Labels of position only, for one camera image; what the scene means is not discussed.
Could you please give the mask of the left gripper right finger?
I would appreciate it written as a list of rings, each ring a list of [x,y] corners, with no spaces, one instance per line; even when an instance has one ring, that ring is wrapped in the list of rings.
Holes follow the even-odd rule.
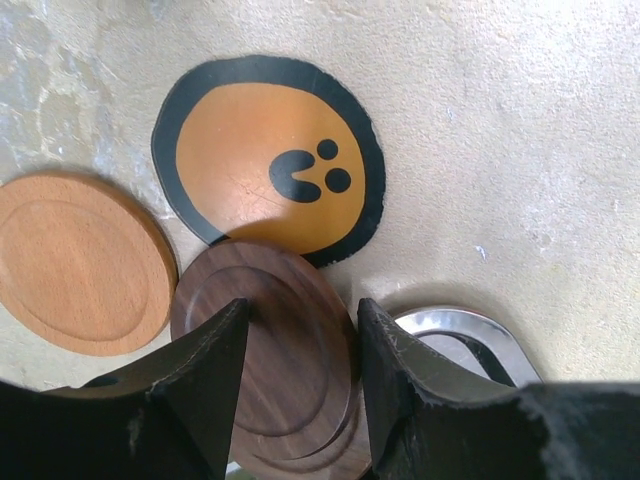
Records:
[[[357,311],[362,384],[380,479],[635,479],[635,383],[513,388],[455,364],[374,300]]]

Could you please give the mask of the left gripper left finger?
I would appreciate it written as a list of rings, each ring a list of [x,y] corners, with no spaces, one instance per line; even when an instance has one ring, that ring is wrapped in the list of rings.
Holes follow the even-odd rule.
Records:
[[[222,479],[249,327],[236,299],[82,387],[1,385],[4,479]]]

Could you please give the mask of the silver metal tray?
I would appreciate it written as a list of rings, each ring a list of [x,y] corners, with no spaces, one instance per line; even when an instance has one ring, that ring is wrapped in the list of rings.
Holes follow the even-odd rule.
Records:
[[[441,305],[398,314],[394,321],[428,347],[483,378],[513,388],[542,381],[511,332],[485,315]]]

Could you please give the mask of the dark wood coaster bottom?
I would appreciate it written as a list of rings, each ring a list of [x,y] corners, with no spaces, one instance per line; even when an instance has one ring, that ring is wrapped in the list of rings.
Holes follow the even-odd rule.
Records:
[[[257,479],[361,479],[372,464],[364,397],[346,428],[326,448],[296,460],[263,460],[239,443],[231,458]]]

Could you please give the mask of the dark wood coaster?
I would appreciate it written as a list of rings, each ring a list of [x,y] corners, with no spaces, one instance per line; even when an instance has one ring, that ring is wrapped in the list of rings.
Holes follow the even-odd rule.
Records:
[[[284,461],[320,452],[346,428],[359,393],[356,333],[345,305],[301,256],[230,240],[203,251],[182,274],[172,337],[236,298],[249,302],[249,330],[233,453]]]
[[[263,460],[239,443],[231,458],[257,479],[361,479],[372,464],[364,397],[346,428],[326,448],[296,460]]]

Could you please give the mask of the dark wood coaster top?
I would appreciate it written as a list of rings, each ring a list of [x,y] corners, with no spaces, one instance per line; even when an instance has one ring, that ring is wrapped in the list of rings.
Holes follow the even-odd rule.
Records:
[[[356,333],[345,305],[301,256],[230,240],[203,251],[182,274],[172,337],[236,298],[249,302],[249,330],[233,453],[284,461],[320,452],[346,428],[359,393]]]

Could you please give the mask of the light wood coaster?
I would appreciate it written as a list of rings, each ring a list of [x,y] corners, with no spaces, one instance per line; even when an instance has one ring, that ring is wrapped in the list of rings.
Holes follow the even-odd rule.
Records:
[[[147,345],[177,278],[162,229],[123,190],[65,171],[2,186],[1,302],[52,344],[93,356]]]

